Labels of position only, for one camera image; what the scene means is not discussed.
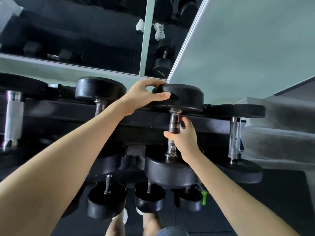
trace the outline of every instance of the green strap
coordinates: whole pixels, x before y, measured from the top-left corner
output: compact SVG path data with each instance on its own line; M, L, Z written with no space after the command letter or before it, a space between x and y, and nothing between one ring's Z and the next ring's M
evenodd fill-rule
M207 192L205 192L204 190L201 192L202 193L202 205L205 206L206 205L206 201L207 201Z

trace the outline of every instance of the shoe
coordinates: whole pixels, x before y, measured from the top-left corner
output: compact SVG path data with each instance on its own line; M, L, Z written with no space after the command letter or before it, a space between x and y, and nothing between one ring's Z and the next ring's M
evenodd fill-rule
M124 225L127 223L127 219L128 219L128 212L126 210L126 208L124 208L123 210L123 214L124 214L124 217L123 217L123 222L124 222Z
M144 21L142 19L139 20L139 22L136 25L136 30L138 32L144 32Z
M154 24L154 29L156 30L156 33L155 33L155 36L154 36L156 41L159 41L160 39L164 39L165 38L164 25L161 25L159 23L155 23Z
M136 207L136 211L138 214L143 215L143 212L141 212L137 207Z

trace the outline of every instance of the forearm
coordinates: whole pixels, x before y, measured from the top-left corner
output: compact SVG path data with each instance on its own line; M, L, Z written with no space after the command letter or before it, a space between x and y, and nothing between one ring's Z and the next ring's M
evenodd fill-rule
M19 235L10 234L16 228L10 224L16 224L18 218L26 221L27 227L33 226L30 228L33 233L38 225L47 226L48 233L53 229L105 142L125 116L123 107L118 102L111 104L100 115L38 153L0 184L2 232L7 229L6 235Z
M200 151L186 158L239 236L298 235L280 217L234 183Z

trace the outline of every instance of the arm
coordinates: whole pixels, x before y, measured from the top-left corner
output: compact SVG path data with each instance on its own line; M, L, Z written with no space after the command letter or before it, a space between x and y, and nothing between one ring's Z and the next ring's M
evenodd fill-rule
M117 124L126 115L170 93L151 94L138 81L101 114L65 135L19 167L0 183L1 235L50 235Z
M298 235L279 216L239 187L199 150L191 121L183 117L180 134L164 132L175 142L182 158L198 175L239 236Z

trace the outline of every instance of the left hand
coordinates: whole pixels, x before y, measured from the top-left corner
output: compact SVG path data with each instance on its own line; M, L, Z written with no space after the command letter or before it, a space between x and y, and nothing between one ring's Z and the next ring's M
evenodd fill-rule
M146 87L147 86L159 86L161 84L166 84L165 81L159 79L146 79L137 81L118 101L125 105L127 115L132 114L136 109L146 106L152 101L162 101L169 99L171 93L150 93Z

